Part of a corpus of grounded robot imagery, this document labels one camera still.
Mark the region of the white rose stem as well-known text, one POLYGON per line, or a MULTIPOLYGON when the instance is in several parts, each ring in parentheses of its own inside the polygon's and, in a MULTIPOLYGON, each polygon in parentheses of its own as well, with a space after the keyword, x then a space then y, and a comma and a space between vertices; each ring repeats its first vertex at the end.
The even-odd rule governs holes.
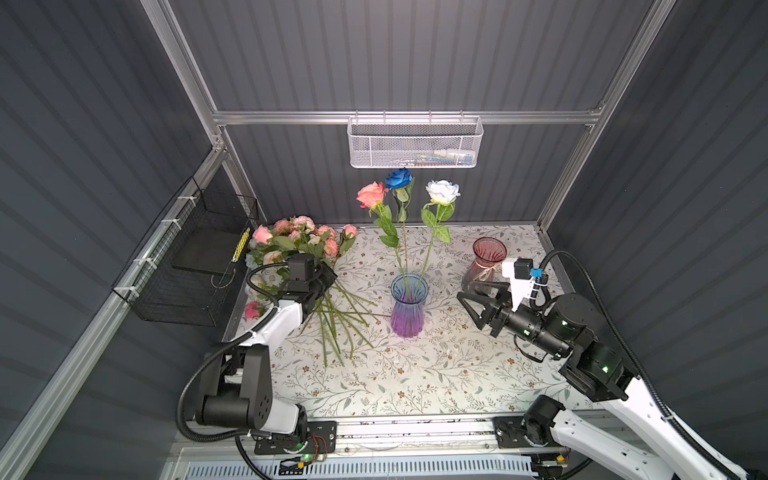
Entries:
POLYGON ((453 217, 456 202, 460 197, 459 185, 448 180, 431 180, 426 184, 425 189, 429 202, 421 209, 421 219, 431 233, 420 277, 426 274, 435 241, 439 240, 445 244, 452 242, 449 227, 445 223, 453 217))

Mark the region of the red glass vase with ribbon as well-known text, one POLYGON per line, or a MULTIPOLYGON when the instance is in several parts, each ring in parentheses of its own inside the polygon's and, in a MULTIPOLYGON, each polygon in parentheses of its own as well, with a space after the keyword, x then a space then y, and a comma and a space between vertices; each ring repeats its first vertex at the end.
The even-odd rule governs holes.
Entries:
POLYGON ((473 245, 473 263, 461 281, 461 289, 467 290, 472 281, 492 281, 495 268, 507 257, 506 246, 498 239, 481 237, 473 245))

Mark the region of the floral table cloth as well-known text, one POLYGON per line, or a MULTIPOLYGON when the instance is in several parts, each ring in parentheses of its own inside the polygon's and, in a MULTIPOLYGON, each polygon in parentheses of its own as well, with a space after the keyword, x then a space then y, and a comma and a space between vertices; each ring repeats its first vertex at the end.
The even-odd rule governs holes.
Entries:
POLYGON ((515 257, 540 259, 545 249, 538 230, 456 225, 450 233, 447 244, 431 240, 423 227, 407 233, 411 270, 420 271, 423 259, 430 262, 429 292, 422 332, 402 338, 390 326, 394 254, 378 229, 362 228, 335 267, 332 300, 342 312, 336 331, 313 316, 272 351, 275 395, 302 404, 313 417, 522 411, 541 395, 572 410, 589 408, 555 361, 537 363, 536 350, 510 333, 478 329, 456 300, 477 239, 492 237, 515 257))

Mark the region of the bunch of artificial flowers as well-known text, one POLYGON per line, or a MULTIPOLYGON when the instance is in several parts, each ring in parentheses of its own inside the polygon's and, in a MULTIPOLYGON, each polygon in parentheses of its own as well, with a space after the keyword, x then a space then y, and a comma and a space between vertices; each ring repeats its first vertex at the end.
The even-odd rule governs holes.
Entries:
MULTIPOLYGON (((354 225, 336 229, 318 225, 308 216, 281 219, 271 226, 257 227, 243 250, 248 271, 246 283, 255 298, 246 308, 245 317, 260 319, 280 297, 284 298, 289 275, 287 260, 292 255, 312 254, 317 262, 324 261, 334 270, 338 261, 355 246, 358 235, 359 230, 354 225)), ((316 304, 314 311, 310 315, 303 314, 304 320, 317 319, 325 365, 330 364, 330 353, 339 363, 352 358, 356 341, 371 344, 363 329, 381 317, 373 310, 374 306, 374 301, 354 293, 337 274, 336 282, 316 304)))

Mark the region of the pink red rose stem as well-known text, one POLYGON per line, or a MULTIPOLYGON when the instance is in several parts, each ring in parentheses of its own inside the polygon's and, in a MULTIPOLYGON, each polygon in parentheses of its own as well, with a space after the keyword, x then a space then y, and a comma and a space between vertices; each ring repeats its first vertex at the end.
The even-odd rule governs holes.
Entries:
POLYGON ((370 215, 375 215, 374 224, 382 230, 381 242, 394 252, 399 273, 407 273, 406 262, 401 252, 400 237, 395 227, 395 219, 392 209, 385 203, 388 189, 383 183, 372 182, 362 187, 357 193, 357 201, 361 207, 367 209, 370 215))

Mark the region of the blue purple glass vase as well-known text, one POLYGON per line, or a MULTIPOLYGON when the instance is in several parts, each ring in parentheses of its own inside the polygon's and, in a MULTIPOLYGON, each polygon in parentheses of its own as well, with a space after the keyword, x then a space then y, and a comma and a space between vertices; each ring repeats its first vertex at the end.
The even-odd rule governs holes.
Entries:
POLYGON ((390 317, 392 331, 403 338, 418 336, 425 324, 424 305, 429 295, 427 280, 415 273, 398 275, 391 284, 394 306, 390 317))

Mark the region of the blue rose stem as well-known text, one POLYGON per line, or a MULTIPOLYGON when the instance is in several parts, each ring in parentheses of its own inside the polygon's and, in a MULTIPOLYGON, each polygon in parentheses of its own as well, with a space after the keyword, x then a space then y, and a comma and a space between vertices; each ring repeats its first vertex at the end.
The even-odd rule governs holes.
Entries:
POLYGON ((396 204, 397 224, 400 228, 399 266, 400 273, 409 272, 409 260, 407 251, 407 221, 409 218, 409 206, 412 200, 413 175, 407 168, 400 168, 390 173, 385 183, 392 194, 396 204))

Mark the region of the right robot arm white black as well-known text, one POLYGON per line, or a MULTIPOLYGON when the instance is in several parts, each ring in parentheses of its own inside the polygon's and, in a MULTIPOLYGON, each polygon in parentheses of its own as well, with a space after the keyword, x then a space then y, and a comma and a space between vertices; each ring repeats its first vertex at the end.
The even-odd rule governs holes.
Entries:
POLYGON ((501 282, 473 282, 457 299, 478 328, 490 327, 493 336, 508 330, 561 361, 559 373, 571 387, 611 412, 644 443, 637 448, 540 395, 521 422, 531 445, 569 448, 624 479, 765 478, 764 472, 718 452, 675 413, 664 412, 636 367, 589 329, 603 316, 583 296, 559 295, 533 309, 501 282))

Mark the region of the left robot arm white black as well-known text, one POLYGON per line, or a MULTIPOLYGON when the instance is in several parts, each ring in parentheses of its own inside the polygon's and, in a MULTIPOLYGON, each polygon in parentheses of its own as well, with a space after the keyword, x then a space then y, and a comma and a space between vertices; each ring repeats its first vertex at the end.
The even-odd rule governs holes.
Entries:
POLYGON ((246 283, 268 299, 268 309, 195 371, 177 403, 179 432, 200 443, 253 435, 291 450, 305 444, 306 409, 274 396, 270 355, 307 321, 336 279, 332 267, 307 253, 249 272, 246 283))

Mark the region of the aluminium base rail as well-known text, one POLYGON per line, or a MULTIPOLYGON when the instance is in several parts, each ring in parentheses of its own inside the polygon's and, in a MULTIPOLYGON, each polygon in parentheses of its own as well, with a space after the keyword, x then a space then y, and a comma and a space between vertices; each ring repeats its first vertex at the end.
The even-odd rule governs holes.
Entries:
POLYGON ((256 452, 257 443, 245 438, 248 459, 234 441, 193 443, 175 440, 162 479, 286 479, 281 463, 294 457, 309 461, 299 479, 538 479, 534 467, 557 455, 569 467, 579 454, 558 447, 534 448, 524 440, 504 448, 498 441, 494 415, 457 414, 335 419, 327 441, 333 450, 321 454, 320 443, 308 440, 301 447, 256 452))

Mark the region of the items in white basket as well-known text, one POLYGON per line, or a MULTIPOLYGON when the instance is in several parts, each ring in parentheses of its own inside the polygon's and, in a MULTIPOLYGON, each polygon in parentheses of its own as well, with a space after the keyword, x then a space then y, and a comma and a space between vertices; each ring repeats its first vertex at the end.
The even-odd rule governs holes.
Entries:
POLYGON ((468 167, 476 164, 476 154, 473 150, 443 149, 423 152, 406 152, 399 161, 404 165, 421 167, 468 167))

